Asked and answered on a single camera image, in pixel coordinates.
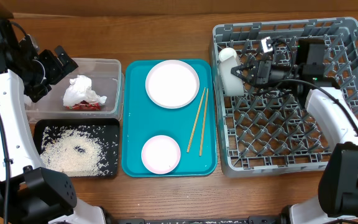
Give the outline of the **pink bowl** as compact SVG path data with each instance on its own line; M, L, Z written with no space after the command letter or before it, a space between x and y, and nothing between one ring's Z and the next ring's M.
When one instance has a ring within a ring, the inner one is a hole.
M173 171L181 159L181 149L173 138L157 135L142 147L141 159L151 173L162 175Z

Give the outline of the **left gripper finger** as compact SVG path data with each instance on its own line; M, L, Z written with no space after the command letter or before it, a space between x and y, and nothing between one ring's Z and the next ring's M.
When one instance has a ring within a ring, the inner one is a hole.
M64 77L78 68L78 64L71 57L68 56L68 54L61 45L58 45L55 48L55 53L60 63L62 64L62 75Z
M33 84L31 87L31 100L36 103L52 89L49 83Z

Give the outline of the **small grey bowl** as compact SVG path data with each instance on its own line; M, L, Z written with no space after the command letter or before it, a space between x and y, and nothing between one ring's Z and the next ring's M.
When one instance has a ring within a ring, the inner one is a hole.
M244 96L244 84L242 80L231 73L231 69L238 65L239 63L234 56L219 64L219 71L226 96Z

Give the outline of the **wooden chopstick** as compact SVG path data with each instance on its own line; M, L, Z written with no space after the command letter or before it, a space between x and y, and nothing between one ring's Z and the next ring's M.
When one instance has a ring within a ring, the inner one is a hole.
M193 142L193 137L194 137L194 134L195 134L195 129L196 129L196 126L197 126L197 122L198 122L199 115L200 115L201 106L202 106L202 104L203 104L203 99L204 99L205 91L206 91L206 88L204 87L203 92L202 92L202 95L201 95L201 99L200 99L200 102L199 102L199 105L198 105L198 109L197 109L197 113L196 113L196 116L195 116L195 120L194 120L194 123L193 123L190 140L189 140L188 147L187 147L187 150L186 150L187 153L189 153L189 152L190 152L190 149L191 149L191 144L192 144L192 142Z
M200 157L203 154L204 131L205 131L206 113L207 113L207 109L208 109L208 95L209 95L209 88L207 88L207 90L206 90L206 96L205 96L205 102L204 102L203 125L202 125L202 130L201 130L200 151L199 151Z

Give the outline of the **white paper cup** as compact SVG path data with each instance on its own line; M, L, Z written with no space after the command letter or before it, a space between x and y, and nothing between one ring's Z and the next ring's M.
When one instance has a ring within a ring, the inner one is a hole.
M218 54L218 59L220 62L223 62L223 61L229 59L230 57L234 57L234 58L237 57L237 52L232 47L226 47L226 48L222 49Z

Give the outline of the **white napkin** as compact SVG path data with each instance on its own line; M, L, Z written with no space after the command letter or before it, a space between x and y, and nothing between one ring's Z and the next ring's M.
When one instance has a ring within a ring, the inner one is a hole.
M66 89L63 96L64 106L75 106L82 101L89 104L105 104L106 96L99 96L92 90L92 80L85 75L78 75L70 79L70 86Z

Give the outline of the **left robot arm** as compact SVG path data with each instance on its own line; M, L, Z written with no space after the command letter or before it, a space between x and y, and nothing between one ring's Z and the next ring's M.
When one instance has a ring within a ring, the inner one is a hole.
M18 24L0 19L0 217L5 223L114 223L80 200L70 178L46 168L34 144L24 98L37 102L77 68L62 47L40 51Z

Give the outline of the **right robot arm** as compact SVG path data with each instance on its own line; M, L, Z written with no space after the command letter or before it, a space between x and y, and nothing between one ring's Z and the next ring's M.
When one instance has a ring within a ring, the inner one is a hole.
M332 150L317 196L288 206L283 215L287 223L354 223L358 218L358 119L337 81L324 76L324 53L324 40L301 39L289 67L258 60L230 69L252 87L289 90Z

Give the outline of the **red snack wrapper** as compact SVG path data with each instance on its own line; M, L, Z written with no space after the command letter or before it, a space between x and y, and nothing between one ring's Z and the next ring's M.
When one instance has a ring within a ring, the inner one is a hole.
M89 104L87 102L85 103L78 103L73 106L67 106L70 110L96 110L99 111L101 109L101 106L98 103L95 104Z

